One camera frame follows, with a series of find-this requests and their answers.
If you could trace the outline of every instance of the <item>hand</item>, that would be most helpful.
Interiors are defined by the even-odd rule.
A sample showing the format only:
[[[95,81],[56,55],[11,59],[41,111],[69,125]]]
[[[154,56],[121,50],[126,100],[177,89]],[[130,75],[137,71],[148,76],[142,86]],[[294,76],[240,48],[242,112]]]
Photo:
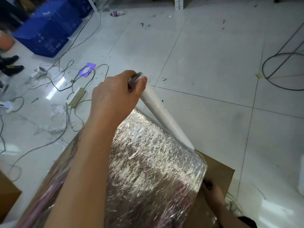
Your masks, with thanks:
[[[136,72],[126,70],[114,77],[107,77],[93,89],[89,119],[94,123],[110,123],[115,129],[135,108],[146,88],[147,77],[138,80],[136,88],[128,93],[128,81]]]
[[[221,188],[211,179],[205,178],[203,180],[203,192],[208,206],[217,216],[220,208],[225,206],[225,198]]]

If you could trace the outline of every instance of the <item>black shoe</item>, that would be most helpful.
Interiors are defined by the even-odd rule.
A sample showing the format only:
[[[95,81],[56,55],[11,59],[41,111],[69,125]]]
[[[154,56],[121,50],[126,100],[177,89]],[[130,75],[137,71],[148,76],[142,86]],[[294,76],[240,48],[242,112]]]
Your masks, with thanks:
[[[19,59],[19,56],[15,55],[13,57],[2,57],[0,61],[3,62],[4,65],[9,66],[14,64]]]
[[[24,69],[24,66],[6,66],[1,71],[7,76],[13,76],[14,74],[20,73]]]

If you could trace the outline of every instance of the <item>power strip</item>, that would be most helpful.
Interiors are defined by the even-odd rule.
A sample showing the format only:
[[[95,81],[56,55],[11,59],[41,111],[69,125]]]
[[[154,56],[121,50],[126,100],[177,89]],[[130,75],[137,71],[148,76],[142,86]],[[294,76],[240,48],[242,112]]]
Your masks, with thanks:
[[[80,101],[80,99],[83,97],[83,95],[86,93],[86,90],[82,87],[79,87],[74,95],[72,96],[72,98],[70,100],[67,100],[67,104],[72,107],[75,108],[78,104],[78,102]]]

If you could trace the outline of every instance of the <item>cardboard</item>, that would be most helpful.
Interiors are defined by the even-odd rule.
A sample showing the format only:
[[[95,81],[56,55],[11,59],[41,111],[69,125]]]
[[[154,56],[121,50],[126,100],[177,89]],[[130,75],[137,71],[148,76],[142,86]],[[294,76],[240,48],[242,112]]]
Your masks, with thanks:
[[[36,192],[35,196],[33,197],[32,201],[30,202],[28,208],[23,213],[21,219],[19,220],[18,224],[22,224],[34,211],[34,209],[39,204],[39,199],[44,195],[44,193],[47,191],[47,189],[54,183],[55,176],[58,175],[58,173],[62,172],[62,170],[65,168],[65,162],[66,160],[77,151],[77,145],[79,140],[78,133],[75,138],[72,140],[72,142],[69,144],[69,146],[64,150],[64,152],[60,155],[60,157],[57,159],[57,161],[52,166],[51,170],[49,171],[48,175],[45,177],[43,183],[41,184],[40,188]],[[197,151],[198,155],[203,156],[205,159],[208,169],[206,176],[212,178],[215,180],[215,182],[220,186],[222,189],[224,195],[226,195],[229,185],[232,180],[232,176],[234,173],[234,170],[229,168],[228,166],[218,162],[217,160],[200,153]],[[54,200],[48,202],[45,205],[45,208],[48,208],[52,205]],[[188,218],[186,219],[186,222],[184,223],[185,228],[211,228],[211,222],[210,222],[210,215],[212,215],[212,212],[210,208],[208,207],[203,192],[200,190],[196,200],[193,204],[193,206],[190,209]]]
[[[21,191],[0,171],[0,224],[20,195]]]
[[[197,150],[196,153],[203,156],[208,165],[205,176],[213,179],[222,189],[224,196],[226,196],[234,170]],[[211,209],[206,203],[204,193],[200,189],[184,223],[184,228],[211,228],[213,216]]]

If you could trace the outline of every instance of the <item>white tile floor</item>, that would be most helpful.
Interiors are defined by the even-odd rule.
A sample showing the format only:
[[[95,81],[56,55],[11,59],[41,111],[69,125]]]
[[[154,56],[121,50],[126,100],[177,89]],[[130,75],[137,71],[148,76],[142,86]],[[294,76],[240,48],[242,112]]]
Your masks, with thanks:
[[[117,18],[103,12],[96,33],[61,59],[62,67],[70,60],[74,63],[56,86],[63,89],[71,85],[70,80],[87,62],[109,65],[108,76],[125,69],[143,72],[195,148],[236,170],[229,191],[245,215],[261,228],[302,227],[304,198],[297,192],[297,181],[299,158],[304,154],[304,92],[279,89],[254,74],[302,23],[303,9],[303,1],[194,0],[179,12],[165,2],[163,7],[129,5],[126,14]],[[93,15],[74,45],[85,40],[99,21],[99,15]],[[303,38],[304,29],[283,52],[291,52]],[[10,82],[2,99],[23,95],[25,103],[17,113],[1,111],[7,151],[0,155],[0,168],[7,174],[9,164],[60,135],[61,131],[50,134],[37,130],[63,128],[64,113],[51,117],[52,109],[64,104],[71,93],[71,89],[57,92],[51,85],[28,90],[48,82],[42,79],[25,84],[35,67],[43,63],[48,68],[54,59],[35,56],[18,42],[4,56],[14,54],[20,56],[17,63],[25,65],[25,70],[10,80],[1,77]],[[272,72],[281,60],[271,60],[265,72]],[[303,68],[302,57],[295,57],[272,80],[304,88],[303,76],[293,76],[303,74]],[[93,88],[104,80],[106,71],[105,65],[96,71],[83,100],[91,99]],[[49,76],[58,73],[53,67]],[[79,79],[74,89],[84,87],[91,77]],[[14,103],[16,107],[20,104],[20,99]],[[144,104],[140,101],[138,107],[144,109]],[[83,102],[77,115],[86,121],[89,109],[90,102]],[[74,130],[82,126],[74,113],[71,123]],[[21,216],[48,169],[74,136],[68,128],[58,142],[17,162],[22,174],[15,183],[23,194],[7,221]],[[12,180],[19,175],[18,167],[9,174]]]

